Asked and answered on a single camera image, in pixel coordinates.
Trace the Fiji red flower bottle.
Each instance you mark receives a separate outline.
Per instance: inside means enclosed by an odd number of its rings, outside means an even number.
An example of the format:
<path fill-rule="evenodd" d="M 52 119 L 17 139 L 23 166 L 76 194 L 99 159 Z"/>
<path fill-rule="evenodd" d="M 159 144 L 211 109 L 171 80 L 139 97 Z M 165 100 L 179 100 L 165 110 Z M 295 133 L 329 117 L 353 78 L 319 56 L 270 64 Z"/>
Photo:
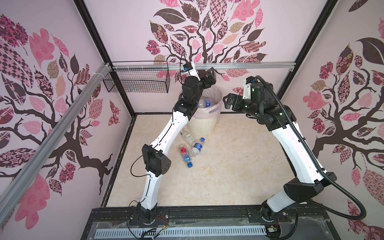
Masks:
<path fill-rule="evenodd" d="M 192 164 L 192 160 L 191 160 L 191 156 L 189 154 L 188 148 L 185 145 L 180 145 L 179 151 L 180 151 L 182 158 L 183 158 L 183 161 L 185 162 L 187 167 L 192 168 L 193 164 Z"/>

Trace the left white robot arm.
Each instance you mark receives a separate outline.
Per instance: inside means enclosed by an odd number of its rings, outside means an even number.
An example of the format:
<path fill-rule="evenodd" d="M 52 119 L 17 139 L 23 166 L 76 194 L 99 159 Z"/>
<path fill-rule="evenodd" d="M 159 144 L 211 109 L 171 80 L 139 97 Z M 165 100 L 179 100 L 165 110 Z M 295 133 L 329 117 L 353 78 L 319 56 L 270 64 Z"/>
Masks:
<path fill-rule="evenodd" d="M 142 147 L 142 157 L 147 173 L 144 193 L 137 204 L 137 211 L 143 222 L 147 224 L 155 220 L 162 177 L 172 164 L 167 157 L 170 147 L 197 111 L 203 91 L 216 84 L 214 68 L 206 70 L 203 77 L 199 76 L 195 68 L 190 69 L 187 65 L 184 65 L 184 71 L 188 72 L 189 76 L 182 84 L 182 93 L 173 107 L 169 122 L 150 145 Z"/>

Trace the Pepsi blue label bottle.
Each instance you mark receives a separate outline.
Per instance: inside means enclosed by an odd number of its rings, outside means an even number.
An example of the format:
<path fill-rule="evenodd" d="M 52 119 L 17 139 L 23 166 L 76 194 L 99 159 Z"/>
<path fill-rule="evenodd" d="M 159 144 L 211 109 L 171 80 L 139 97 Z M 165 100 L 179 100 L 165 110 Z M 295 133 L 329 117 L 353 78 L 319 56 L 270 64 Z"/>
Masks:
<path fill-rule="evenodd" d="M 209 99 L 200 99 L 198 102 L 199 108 L 209 108 L 212 106 L 212 102 Z"/>

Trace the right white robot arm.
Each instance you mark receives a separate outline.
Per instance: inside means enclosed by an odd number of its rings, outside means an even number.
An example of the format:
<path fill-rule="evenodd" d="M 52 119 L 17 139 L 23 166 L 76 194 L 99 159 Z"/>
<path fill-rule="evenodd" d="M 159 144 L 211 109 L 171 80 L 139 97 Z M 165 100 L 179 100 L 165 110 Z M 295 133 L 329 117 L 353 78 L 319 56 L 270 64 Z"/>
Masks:
<path fill-rule="evenodd" d="M 306 141 L 296 117 L 279 99 L 251 100 L 228 94 L 223 102 L 226 109 L 244 113 L 267 127 L 278 139 L 295 175 L 281 191 L 262 203 L 261 215 L 265 221 L 272 222 L 283 209 L 310 200 L 337 180 L 333 172 L 327 172 L 317 158 L 310 156 L 312 151 L 306 150 L 303 145 Z"/>

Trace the green label clear bottle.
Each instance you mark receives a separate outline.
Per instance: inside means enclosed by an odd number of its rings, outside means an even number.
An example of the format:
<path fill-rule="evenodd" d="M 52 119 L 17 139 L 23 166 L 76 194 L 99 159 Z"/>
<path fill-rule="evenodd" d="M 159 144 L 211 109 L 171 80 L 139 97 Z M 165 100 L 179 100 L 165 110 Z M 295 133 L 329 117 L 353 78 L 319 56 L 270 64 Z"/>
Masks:
<path fill-rule="evenodd" d="M 180 135 L 182 136 L 183 140 L 189 145 L 192 145 L 195 141 L 195 138 L 188 132 L 181 132 Z"/>

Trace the blue label blue cap bottle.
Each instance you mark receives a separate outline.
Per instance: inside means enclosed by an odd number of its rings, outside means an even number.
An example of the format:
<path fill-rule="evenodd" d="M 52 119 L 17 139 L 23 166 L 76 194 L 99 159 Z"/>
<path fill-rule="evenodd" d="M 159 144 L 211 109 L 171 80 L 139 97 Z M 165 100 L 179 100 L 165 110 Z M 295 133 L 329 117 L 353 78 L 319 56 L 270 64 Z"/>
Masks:
<path fill-rule="evenodd" d="M 197 157 L 201 153 L 204 143 L 205 143 L 205 138 L 200 138 L 193 143 L 192 151 L 191 151 L 192 157 Z"/>

